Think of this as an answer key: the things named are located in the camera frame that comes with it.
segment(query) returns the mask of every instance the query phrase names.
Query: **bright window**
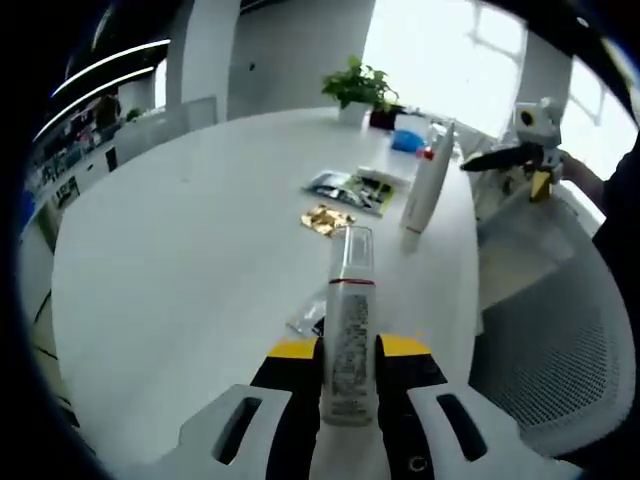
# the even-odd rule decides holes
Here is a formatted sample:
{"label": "bright window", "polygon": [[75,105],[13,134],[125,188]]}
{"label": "bright window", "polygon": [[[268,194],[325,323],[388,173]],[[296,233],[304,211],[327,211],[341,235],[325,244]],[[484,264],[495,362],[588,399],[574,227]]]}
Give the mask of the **bright window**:
{"label": "bright window", "polygon": [[513,55],[520,53],[524,37],[522,22],[502,10],[484,6],[480,9],[478,36]]}
{"label": "bright window", "polygon": [[523,38],[518,18],[474,0],[377,0],[363,61],[389,74],[403,105],[499,137]]}
{"label": "bright window", "polygon": [[590,114],[598,115],[600,113],[602,102],[600,80],[589,67],[578,59],[573,60],[569,92]]}
{"label": "bright window", "polygon": [[618,99],[580,60],[574,60],[560,148],[603,180],[636,141],[638,127]]}

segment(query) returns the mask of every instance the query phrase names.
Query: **product label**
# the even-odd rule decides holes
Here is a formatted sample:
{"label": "product label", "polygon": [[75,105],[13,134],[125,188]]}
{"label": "product label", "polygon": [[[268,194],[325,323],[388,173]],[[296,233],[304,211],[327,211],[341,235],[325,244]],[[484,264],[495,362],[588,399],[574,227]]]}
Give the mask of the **product label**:
{"label": "product label", "polygon": [[338,398],[333,401],[332,413],[359,416],[366,413],[358,399],[367,396],[367,297],[347,296],[342,318],[331,382],[331,392]]}

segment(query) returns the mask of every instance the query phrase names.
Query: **transparent plastic packet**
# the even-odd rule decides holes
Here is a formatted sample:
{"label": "transparent plastic packet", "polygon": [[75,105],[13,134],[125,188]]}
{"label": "transparent plastic packet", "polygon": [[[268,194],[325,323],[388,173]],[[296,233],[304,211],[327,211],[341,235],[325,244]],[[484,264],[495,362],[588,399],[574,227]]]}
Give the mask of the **transparent plastic packet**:
{"label": "transparent plastic packet", "polygon": [[327,312],[327,286],[324,285],[307,298],[287,321],[287,327],[301,338],[322,337]]}

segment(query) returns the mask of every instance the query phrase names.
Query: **white bottle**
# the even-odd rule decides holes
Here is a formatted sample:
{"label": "white bottle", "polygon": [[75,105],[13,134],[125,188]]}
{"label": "white bottle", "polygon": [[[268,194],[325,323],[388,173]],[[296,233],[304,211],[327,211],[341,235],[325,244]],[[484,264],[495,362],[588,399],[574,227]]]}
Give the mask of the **white bottle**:
{"label": "white bottle", "polygon": [[436,142],[433,158],[420,160],[401,220],[401,225],[411,232],[421,234],[431,220],[453,152],[454,131],[455,124],[451,122],[447,133]]}
{"label": "white bottle", "polygon": [[333,235],[324,320],[322,419],[364,426],[376,415],[373,236],[365,227]]}

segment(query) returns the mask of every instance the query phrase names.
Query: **clear bottle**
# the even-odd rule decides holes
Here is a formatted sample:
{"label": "clear bottle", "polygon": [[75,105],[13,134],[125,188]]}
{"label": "clear bottle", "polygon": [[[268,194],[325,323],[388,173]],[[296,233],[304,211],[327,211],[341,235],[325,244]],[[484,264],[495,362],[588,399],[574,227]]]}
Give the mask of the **clear bottle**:
{"label": "clear bottle", "polygon": [[324,321],[320,412],[332,425],[365,426],[376,415],[373,235],[345,227],[333,236]]}

